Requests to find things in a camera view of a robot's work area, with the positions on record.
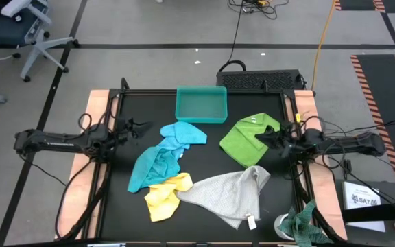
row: chair wheel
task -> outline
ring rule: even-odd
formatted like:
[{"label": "chair wheel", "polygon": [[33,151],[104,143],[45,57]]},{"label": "chair wheel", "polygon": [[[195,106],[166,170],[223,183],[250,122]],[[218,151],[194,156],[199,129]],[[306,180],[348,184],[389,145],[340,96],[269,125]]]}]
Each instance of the chair wheel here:
[{"label": "chair wheel", "polygon": [[73,45],[74,45],[75,48],[80,48],[79,40],[75,39],[73,41]]}]

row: teal plastic tray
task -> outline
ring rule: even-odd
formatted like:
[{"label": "teal plastic tray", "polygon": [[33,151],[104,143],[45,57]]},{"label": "teal plastic tray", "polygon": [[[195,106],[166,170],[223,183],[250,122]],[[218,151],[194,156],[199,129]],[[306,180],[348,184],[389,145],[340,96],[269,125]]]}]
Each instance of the teal plastic tray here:
[{"label": "teal plastic tray", "polygon": [[188,123],[221,124],[228,117],[226,87],[179,87],[175,116]]}]

